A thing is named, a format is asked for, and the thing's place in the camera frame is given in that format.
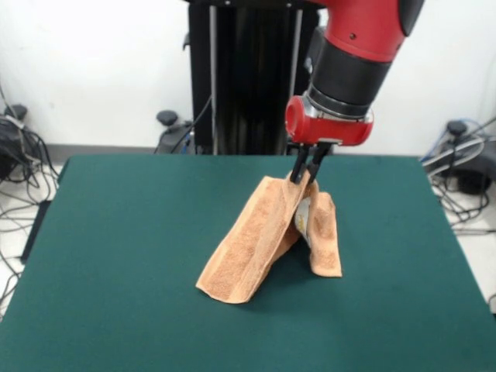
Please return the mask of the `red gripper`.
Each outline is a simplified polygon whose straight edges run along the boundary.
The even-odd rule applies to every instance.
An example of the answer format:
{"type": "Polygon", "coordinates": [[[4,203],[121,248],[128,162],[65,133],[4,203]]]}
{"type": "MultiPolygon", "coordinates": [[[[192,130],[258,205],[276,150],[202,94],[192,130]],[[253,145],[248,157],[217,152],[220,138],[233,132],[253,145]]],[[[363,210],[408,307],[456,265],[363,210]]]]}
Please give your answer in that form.
{"type": "Polygon", "coordinates": [[[359,146],[368,139],[373,126],[372,111],[364,119],[343,119],[319,111],[306,96],[293,96],[285,112],[285,128],[293,141],[288,144],[288,153],[297,155],[290,181],[293,184],[300,183],[310,152],[309,145],[318,143],[313,158],[308,163],[308,181],[313,182],[324,157],[332,148],[332,144],[325,141],[332,141],[340,146],[359,146]]]}

